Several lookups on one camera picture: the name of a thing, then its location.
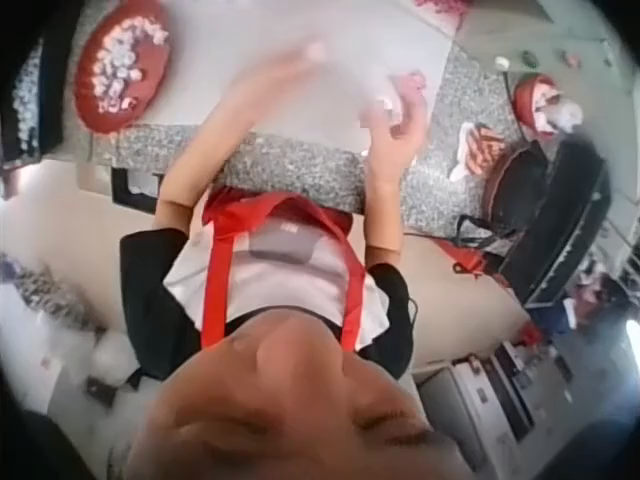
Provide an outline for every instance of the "hand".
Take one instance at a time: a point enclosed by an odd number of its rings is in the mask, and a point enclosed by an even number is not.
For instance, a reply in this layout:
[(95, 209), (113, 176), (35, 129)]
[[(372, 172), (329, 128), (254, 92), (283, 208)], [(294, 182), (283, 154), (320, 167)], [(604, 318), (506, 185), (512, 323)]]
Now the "hand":
[(392, 126), (380, 102), (370, 105), (362, 120), (371, 132), (367, 184), (397, 189), (426, 141), (427, 106), (411, 76), (394, 77), (392, 82), (402, 101), (402, 122)]
[(229, 114), (229, 121), (249, 130), (313, 76), (325, 57), (324, 46), (316, 41), (261, 62), (233, 81), (218, 109)]

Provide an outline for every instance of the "person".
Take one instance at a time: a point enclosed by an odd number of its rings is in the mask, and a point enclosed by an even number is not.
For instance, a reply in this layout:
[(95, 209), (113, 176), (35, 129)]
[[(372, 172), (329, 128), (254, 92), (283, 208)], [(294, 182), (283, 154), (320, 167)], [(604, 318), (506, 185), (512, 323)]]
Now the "person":
[(599, 273), (588, 282), (580, 282), (551, 306), (527, 308), (531, 323), (524, 326), (520, 336), (527, 344), (549, 342), (573, 331), (595, 328), (596, 323), (624, 321), (631, 307), (629, 294), (620, 282)]
[(299, 195), (214, 190), (249, 130), (323, 67), (312, 43), (231, 84), (171, 167), (153, 230), (121, 241), (124, 312), (142, 369), (166, 380), (126, 474), (147, 478), (450, 478), (466, 472), (395, 382), (412, 350), (402, 252), (401, 180), (426, 137), (424, 99), (393, 79), (365, 176), (365, 262), (349, 215)]

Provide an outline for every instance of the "granite countertop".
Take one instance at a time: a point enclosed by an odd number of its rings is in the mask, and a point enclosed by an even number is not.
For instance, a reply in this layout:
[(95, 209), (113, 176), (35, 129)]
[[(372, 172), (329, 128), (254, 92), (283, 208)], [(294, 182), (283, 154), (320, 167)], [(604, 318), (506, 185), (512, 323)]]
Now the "granite countertop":
[[(88, 1), (74, 40), (72, 62), (102, 15), (114, 4)], [(73, 71), (70, 64), (70, 75)], [(91, 136), (65, 100), (66, 140), (53, 158), (73, 156), (118, 168), (162, 173), (195, 134), (196, 125), (137, 124), (117, 135)], [(450, 236), (460, 214), (477, 215), (484, 182), (467, 177), (451, 183), (458, 131), (465, 121), (483, 122), (508, 142), (520, 138), (502, 77), (484, 72), (454, 44), (434, 107), (429, 146), (408, 172), (403, 214), (408, 228)], [(350, 152), (275, 135), (252, 133), (227, 163), (218, 181), (255, 191), (287, 190), (321, 205), (362, 213), (363, 159)]]

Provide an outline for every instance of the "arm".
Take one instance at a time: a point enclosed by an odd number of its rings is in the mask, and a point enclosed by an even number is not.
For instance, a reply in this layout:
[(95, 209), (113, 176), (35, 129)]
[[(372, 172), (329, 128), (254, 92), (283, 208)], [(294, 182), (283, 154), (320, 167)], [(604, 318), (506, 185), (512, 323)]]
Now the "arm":
[(318, 44), (287, 52), (241, 74), (162, 183), (154, 229), (189, 234), (193, 209), (247, 133), (323, 60)]
[(401, 210), (402, 177), (426, 138), (424, 98), (409, 77), (393, 79), (402, 100), (404, 119), (391, 126), (382, 105), (372, 105), (364, 121), (371, 131), (365, 172), (365, 266), (400, 263), (404, 239)]

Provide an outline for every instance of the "nose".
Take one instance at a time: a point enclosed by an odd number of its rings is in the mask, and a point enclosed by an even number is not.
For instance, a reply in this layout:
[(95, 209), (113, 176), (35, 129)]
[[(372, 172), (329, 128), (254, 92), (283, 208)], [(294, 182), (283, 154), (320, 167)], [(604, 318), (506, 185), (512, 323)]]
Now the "nose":
[(262, 341), (257, 371), (288, 421), (317, 431), (343, 417), (346, 409), (343, 358), (340, 344), (321, 321), (293, 312)]

